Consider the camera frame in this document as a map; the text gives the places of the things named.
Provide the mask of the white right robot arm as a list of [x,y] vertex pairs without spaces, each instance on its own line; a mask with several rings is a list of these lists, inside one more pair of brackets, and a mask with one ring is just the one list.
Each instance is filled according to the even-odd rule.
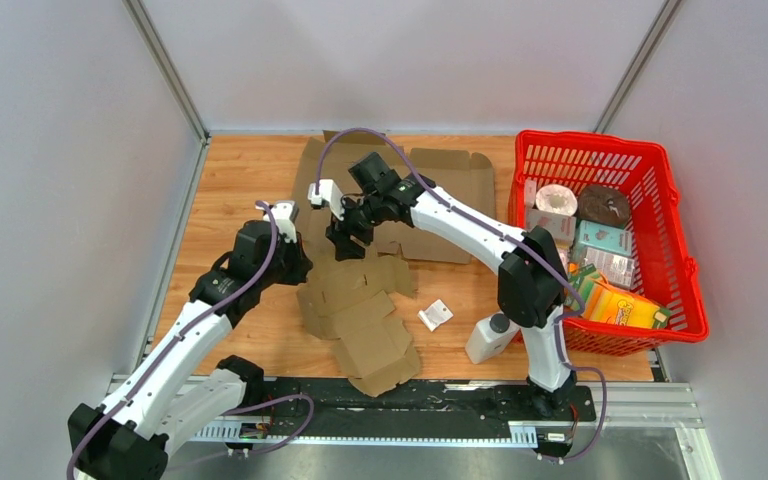
[[322,177],[307,194],[313,208],[331,211],[326,236],[337,260],[362,258],[374,229],[386,222],[434,234],[469,253],[496,275],[499,310],[521,329],[532,409],[546,419],[565,411],[577,382],[561,327],[571,286],[552,235],[543,227],[497,222],[417,171],[401,177],[376,152],[352,164],[349,173],[358,198]]

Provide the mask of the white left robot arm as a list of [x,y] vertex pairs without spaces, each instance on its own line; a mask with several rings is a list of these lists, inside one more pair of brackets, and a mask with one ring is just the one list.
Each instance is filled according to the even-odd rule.
[[291,214],[270,206],[238,231],[231,251],[200,276],[175,324],[142,364],[98,406],[80,404],[67,425],[70,479],[159,479],[170,458],[221,415],[268,410],[264,372],[238,356],[179,391],[206,355],[258,305],[268,287],[299,285],[312,267]]

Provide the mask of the small brown cardboard box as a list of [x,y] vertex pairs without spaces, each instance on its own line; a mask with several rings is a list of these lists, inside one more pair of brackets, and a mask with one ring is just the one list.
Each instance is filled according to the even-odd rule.
[[370,252],[362,260],[313,259],[297,302],[308,334],[332,343],[341,373],[362,394],[378,397],[415,377],[421,360],[397,314],[393,293],[413,298],[408,263]]

